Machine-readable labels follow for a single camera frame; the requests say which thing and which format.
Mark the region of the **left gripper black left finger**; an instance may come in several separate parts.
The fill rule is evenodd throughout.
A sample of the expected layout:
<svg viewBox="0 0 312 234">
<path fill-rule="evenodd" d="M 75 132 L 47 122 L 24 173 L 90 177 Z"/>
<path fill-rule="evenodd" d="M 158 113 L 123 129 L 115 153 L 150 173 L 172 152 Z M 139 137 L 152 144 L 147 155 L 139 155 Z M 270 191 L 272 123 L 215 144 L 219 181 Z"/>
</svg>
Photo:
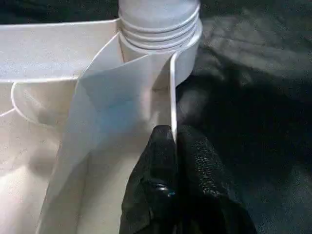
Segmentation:
<svg viewBox="0 0 312 234">
<path fill-rule="evenodd" d="M 174 233 L 178 203 L 176 144 L 171 127 L 158 125 L 128 179 L 119 233 Z"/>
</svg>

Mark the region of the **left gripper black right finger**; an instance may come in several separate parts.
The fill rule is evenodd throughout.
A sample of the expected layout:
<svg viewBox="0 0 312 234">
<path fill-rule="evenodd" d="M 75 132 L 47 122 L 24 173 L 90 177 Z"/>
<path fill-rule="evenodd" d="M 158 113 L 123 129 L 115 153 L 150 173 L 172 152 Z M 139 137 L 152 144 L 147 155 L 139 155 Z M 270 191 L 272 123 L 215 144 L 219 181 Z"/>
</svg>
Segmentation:
<svg viewBox="0 0 312 234">
<path fill-rule="evenodd" d="M 177 131 L 181 196 L 189 234 L 255 234 L 248 214 L 218 152 L 199 130 Z"/>
</svg>

